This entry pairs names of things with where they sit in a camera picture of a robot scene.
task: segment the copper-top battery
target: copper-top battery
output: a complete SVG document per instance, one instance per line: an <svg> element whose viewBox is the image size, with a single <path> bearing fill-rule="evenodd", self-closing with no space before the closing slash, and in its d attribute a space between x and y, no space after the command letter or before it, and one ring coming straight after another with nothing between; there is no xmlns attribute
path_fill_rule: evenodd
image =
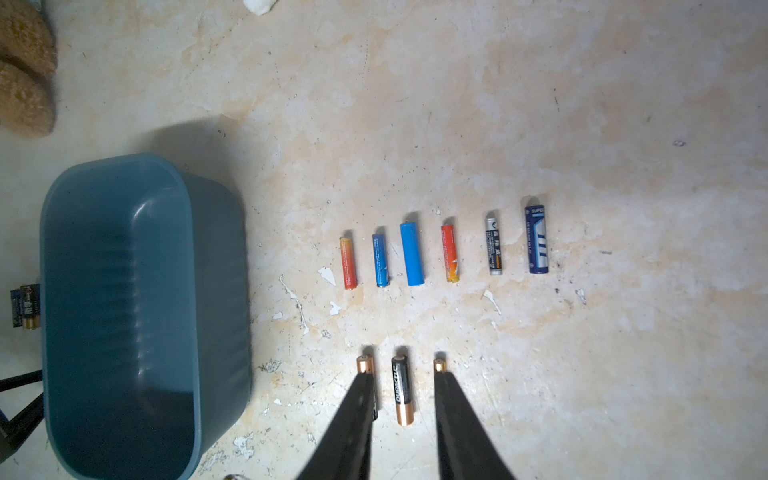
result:
<svg viewBox="0 0 768 480"><path fill-rule="evenodd" d="M402 426L411 425L413 423L413 402L411 401L407 356L398 355L392 358L392 381L395 384L397 422Z"/></svg>
<svg viewBox="0 0 768 480"><path fill-rule="evenodd" d="M362 354L357 357L357 372L368 373L373 375L373 356ZM376 420L379 417L379 400L376 398L376 387L373 388L373 419Z"/></svg>

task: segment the red battery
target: red battery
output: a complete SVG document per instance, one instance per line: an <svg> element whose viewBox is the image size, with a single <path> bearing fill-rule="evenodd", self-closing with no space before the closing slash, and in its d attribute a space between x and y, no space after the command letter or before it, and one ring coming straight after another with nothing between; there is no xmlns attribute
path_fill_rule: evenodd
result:
<svg viewBox="0 0 768 480"><path fill-rule="evenodd" d="M339 239L339 245L341 246L341 266L344 270L344 288L352 290L357 286L355 254L352 250L352 239L341 237Z"/></svg>
<svg viewBox="0 0 768 480"><path fill-rule="evenodd" d="M450 283L456 283L458 282L458 256L453 225L445 225L440 230L442 231L442 255L445 258L445 279Z"/></svg>

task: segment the dark blue battery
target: dark blue battery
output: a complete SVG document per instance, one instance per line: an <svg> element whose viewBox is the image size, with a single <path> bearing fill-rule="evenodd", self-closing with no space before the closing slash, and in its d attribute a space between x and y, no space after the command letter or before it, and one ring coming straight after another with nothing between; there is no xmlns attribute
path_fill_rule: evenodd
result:
<svg viewBox="0 0 768 480"><path fill-rule="evenodd" d="M382 233L373 236L373 266L376 268L376 286L389 285L389 273L386 269L386 243Z"/></svg>
<svg viewBox="0 0 768 480"><path fill-rule="evenodd" d="M549 273L544 205L525 208L525 230L528 233L528 271Z"/></svg>

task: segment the fuzzy slipper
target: fuzzy slipper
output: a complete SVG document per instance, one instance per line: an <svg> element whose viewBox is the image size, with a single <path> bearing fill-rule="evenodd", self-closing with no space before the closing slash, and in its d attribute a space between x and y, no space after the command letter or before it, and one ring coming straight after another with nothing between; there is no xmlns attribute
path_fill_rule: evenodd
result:
<svg viewBox="0 0 768 480"><path fill-rule="evenodd" d="M32 78L0 60L0 125L23 137L44 137L53 128L48 92Z"/></svg>
<svg viewBox="0 0 768 480"><path fill-rule="evenodd" d="M26 0L0 0L1 57L18 59L48 79L56 71L53 35L42 15Z"/></svg>

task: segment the blue plastic basin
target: blue plastic basin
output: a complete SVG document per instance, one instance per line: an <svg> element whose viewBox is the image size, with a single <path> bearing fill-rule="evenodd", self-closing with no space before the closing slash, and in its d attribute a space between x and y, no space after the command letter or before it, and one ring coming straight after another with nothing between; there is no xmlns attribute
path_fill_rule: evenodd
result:
<svg viewBox="0 0 768 480"><path fill-rule="evenodd" d="M41 218L45 424L77 478L188 478L250 392L243 211L149 154L65 171Z"/></svg>

